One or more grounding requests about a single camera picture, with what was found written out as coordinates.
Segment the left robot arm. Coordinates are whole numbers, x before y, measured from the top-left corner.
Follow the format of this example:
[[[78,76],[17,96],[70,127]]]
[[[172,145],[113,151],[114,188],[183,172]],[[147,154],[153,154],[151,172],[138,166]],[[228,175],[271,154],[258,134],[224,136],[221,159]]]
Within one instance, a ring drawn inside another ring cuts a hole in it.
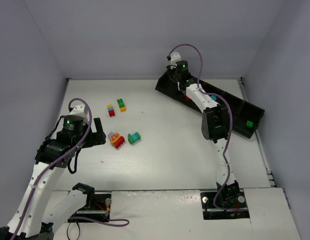
[[[7,226],[0,227],[0,240],[52,240],[58,229],[81,208],[90,208],[95,189],[77,183],[50,212],[45,212],[55,185],[72,159],[83,148],[106,143],[100,118],[93,120],[96,132],[79,115],[66,115],[55,139],[47,137],[35,156],[32,178]]]

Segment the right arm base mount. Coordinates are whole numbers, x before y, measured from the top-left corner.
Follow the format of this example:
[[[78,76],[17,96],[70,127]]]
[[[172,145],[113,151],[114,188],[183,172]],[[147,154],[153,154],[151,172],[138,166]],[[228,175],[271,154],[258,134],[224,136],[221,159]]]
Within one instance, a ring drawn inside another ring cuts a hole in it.
[[[203,219],[210,220],[237,220],[249,219],[250,213],[243,191],[239,192],[235,198],[232,198],[225,205],[222,205],[217,198],[214,204],[214,197],[217,191],[201,191],[201,207]]]

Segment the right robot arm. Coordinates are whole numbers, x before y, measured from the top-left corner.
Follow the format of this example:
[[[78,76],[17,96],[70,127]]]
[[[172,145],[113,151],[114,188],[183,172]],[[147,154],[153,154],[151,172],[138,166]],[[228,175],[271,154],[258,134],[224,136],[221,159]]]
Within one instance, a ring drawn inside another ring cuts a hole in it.
[[[202,135],[206,140],[212,141],[212,146],[216,147],[217,193],[213,199],[213,205],[225,212],[234,211],[240,190],[227,159],[233,128],[230,106],[222,96],[205,92],[199,80],[191,76],[186,60],[171,59],[167,69],[169,77],[177,84],[177,89],[199,108],[202,113]],[[212,95],[222,100],[224,105],[214,100]]]

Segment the green square brick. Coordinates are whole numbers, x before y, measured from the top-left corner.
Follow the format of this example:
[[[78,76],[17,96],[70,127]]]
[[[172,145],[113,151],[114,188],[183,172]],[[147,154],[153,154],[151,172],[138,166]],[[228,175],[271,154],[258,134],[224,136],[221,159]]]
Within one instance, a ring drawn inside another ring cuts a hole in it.
[[[246,127],[247,128],[253,128],[253,126],[254,126],[254,123],[252,122],[252,121],[250,121],[250,120],[248,120],[247,122],[246,122]]]

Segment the green blue brick stack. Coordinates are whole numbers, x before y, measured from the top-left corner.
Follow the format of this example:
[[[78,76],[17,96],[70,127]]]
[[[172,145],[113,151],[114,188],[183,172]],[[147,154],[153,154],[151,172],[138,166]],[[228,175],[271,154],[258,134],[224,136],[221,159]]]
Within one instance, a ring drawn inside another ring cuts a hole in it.
[[[135,133],[129,133],[128,135],[127,135],[127,139],[128,139],[128,142],[131,144],[131,145],[133,145],[133,144],[135,144],[135,143],[137,143],[138,141],[140,141],[141,140],[141,136],[140,136],[140,134],[136,131]]]

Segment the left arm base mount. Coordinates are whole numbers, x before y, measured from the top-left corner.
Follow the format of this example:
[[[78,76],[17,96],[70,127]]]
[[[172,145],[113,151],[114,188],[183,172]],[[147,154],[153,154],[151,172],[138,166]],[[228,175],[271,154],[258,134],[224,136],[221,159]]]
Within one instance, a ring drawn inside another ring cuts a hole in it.
[[[110,192],[97,192],[90,207],[85,206],[80,208],[72,217],[82,217],[108,223],[110,220],[111,204],[112,194]]]

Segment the teal oval flower brick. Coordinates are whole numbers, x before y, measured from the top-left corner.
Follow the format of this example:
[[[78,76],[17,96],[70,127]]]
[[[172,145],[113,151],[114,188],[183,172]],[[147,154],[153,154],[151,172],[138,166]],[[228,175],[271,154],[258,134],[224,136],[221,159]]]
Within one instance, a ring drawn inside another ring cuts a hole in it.
[[[214,100],[215,102],[219,101],[219,98],[216,95],[210,95],[210,98]]]

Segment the lilac yellow red brick stack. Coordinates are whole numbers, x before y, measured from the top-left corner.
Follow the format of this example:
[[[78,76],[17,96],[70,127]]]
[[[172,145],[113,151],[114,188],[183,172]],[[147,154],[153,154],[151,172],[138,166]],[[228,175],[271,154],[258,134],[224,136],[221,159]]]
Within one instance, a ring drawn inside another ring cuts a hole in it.
[[[125,138],[118,132],[110,132],[107,137],[110,144],[116,149],[118,149],[125,142]]]

